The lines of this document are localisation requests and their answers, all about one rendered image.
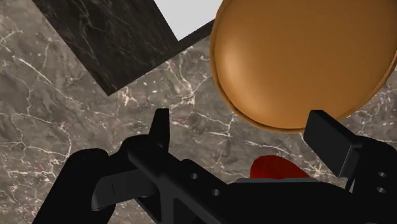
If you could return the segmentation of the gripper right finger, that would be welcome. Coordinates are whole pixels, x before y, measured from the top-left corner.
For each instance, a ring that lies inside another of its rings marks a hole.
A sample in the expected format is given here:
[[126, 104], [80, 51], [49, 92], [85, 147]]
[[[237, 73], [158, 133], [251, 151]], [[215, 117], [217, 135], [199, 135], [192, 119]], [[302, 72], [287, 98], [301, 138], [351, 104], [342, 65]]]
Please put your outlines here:
[[358, 224], [397, 224], [397, 150], [352, 133], [322, 110], [309, 113], [304, 141], [339, 178]]

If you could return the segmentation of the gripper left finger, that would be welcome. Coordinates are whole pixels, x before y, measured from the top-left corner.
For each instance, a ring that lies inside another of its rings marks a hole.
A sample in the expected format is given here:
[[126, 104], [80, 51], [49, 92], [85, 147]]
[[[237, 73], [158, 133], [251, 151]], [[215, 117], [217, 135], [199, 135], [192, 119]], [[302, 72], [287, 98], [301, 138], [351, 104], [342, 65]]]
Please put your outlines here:
[[32, 224], [108, 224], [118, 203], [135, 200], [156, 224], [226, 224], [226, 184], [169, 153], [169, 110], [155, 111], [149, 134], [126, 138], [109, 155], [74, 152]]

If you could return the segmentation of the red round object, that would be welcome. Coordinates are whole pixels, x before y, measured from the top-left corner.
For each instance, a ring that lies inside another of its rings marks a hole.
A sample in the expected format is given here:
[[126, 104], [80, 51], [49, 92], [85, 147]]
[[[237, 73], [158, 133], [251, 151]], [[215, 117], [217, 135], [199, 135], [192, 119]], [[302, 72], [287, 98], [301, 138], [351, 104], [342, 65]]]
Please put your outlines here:
[[309, 178], [309, 175], [297, 165], [276, 155], [258, 157], [251, 165], [250, 178]]

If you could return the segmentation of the orange-brown round bowl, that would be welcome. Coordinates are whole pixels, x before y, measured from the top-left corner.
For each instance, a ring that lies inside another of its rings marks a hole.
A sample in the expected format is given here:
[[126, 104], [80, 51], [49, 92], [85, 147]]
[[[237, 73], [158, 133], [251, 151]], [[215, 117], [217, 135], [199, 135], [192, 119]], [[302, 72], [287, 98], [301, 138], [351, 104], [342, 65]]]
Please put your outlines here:
[[315, 109], [343, 119], [397, 65], [397, 0], [222, 0], [210, 63], [221, 98], [256, 127], [301, 132]]

